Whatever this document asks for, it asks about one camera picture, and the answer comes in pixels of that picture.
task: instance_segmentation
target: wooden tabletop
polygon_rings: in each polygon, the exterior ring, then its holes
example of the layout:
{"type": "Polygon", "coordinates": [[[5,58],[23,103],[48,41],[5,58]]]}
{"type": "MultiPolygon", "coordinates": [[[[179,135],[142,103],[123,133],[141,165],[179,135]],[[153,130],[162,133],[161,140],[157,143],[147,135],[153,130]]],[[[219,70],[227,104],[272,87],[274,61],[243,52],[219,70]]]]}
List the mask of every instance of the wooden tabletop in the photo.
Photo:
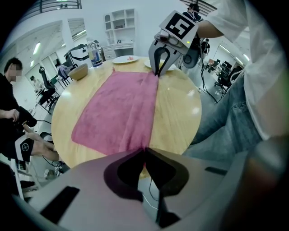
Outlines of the wooden tabletop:
{"type": "MultiPolygon", "coordinates": [[[[116,71],[150,72],[144,65],[147,59],[122,65],[106,61],[99,68],[90,68],[86,77],[73,81],[63,91],[53,112],[51,129],[55,147],[70,168],[105,156],[71,140],[72,130],[89,100],[111,75],[113,67],[116,71]]],[[[168,71],[159,79],[149,147],[183,154],[198,130],[200,118],[198,89],[181,70],[168,71]]]]}

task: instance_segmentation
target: jeans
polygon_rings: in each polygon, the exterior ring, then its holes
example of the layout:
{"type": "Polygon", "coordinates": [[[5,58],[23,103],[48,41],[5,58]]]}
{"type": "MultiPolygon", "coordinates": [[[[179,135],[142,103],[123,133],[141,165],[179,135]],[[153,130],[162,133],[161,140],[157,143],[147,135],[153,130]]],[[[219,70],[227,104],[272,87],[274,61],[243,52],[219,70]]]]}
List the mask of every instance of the jeans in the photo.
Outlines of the jeans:
{"type": "Polygon", "coordinates": [[[244,77],[239,77],[212,111],[202,116],[197,134],[183,155],[231,163],[236,153],[261,140],[246,104],[244,77]]]}

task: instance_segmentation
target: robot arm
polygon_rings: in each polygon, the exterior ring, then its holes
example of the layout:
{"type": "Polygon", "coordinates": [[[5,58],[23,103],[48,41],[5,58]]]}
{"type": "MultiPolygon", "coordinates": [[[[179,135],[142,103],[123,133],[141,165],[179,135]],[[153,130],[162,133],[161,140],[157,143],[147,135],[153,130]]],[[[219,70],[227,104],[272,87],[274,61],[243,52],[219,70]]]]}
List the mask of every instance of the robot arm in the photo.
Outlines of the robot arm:
{"type": "Polygon", "coordinates": [[[149,60],[154,74],[165,74],[180,55],[183,55],[183,63],[187,68],[194,67],[200,54],[200,40],[195,38],[198,26],[175,10],[160,24],[160,28],[149,48],[149,60]],[[163,53],[167,53],[167,58],[160,67],[163,53]]]}

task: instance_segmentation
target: white bookshelf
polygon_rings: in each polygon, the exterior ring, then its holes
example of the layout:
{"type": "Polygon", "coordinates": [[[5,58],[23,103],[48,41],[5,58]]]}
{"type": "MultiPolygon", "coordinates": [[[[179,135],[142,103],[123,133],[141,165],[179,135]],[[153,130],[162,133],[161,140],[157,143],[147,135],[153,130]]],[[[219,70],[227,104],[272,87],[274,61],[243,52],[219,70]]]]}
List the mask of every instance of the white bookshelf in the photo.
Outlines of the white bookshelf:
{"type": "Polygon", "coordinates": [[[135,9],[123,9],[104,15],[107,44],[135,42],[135,9]]]}

